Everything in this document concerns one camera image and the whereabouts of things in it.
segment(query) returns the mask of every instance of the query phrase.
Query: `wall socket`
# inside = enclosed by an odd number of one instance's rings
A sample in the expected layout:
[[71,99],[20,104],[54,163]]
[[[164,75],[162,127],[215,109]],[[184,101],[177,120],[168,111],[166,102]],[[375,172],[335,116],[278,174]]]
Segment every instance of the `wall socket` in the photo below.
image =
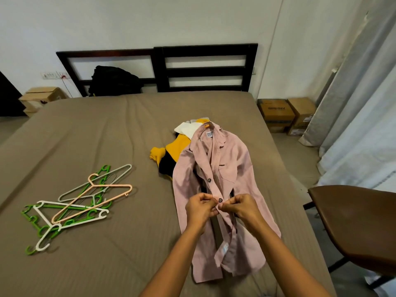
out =
[[41,77],[43,79],[70,79],[70,76],[67,72],[41,72]]

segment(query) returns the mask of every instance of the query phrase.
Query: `person's right arm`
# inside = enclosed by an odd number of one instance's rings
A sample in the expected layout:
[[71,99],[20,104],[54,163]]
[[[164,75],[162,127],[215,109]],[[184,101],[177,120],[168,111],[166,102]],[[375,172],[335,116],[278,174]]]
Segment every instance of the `person's right arm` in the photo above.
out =
[[247,230],[255,236],[285,296],[330,296],[268,226],[252,196],[236,195],[221,203],[219,209],[227,213],[236,213]]

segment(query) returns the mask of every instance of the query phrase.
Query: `tiled floor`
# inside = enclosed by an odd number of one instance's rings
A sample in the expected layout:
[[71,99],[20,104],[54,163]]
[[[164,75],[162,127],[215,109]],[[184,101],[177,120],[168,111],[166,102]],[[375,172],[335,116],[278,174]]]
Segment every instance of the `tiled floor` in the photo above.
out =
[[[305,147],[298,140],[300,137],[290,137],[284,133],[273,133],[272,137],[283,159],[286,169],[290,172],[296,189],[300,192],[305,203],[311,201],[307,188],[312,187],[319,179],[320,174],[316,169],[319,160],[318,150]],[[311,226],[318,239],[327,266],[335,263],[343,256],[330,241],[323,223],[317,215],[315,208],[306,211]],[[339,297],[372,297],[378,296],[373,290],[367,288],[364,276],[369,271],[352,263],[347,263],[331,274],[331,279]]]

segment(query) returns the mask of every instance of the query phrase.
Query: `shirt pocket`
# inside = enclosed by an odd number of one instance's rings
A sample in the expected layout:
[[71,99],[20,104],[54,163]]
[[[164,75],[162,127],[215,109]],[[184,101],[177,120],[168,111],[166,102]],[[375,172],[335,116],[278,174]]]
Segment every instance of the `shirt pocket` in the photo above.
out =
[[233,165],[220,165],[219,173],[221,178],[234,183],[236,180],[237,169]]

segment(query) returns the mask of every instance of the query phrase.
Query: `person's left hand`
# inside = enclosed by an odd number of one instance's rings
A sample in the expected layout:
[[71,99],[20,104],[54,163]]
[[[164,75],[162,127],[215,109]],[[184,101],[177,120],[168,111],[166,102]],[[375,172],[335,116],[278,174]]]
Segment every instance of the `person's left hand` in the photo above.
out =
[[192,196],[186,204],[187,227],[192,227],[203,234],[206,221],[219,212],[214,208],[218,201],[210,194],[199,193]]

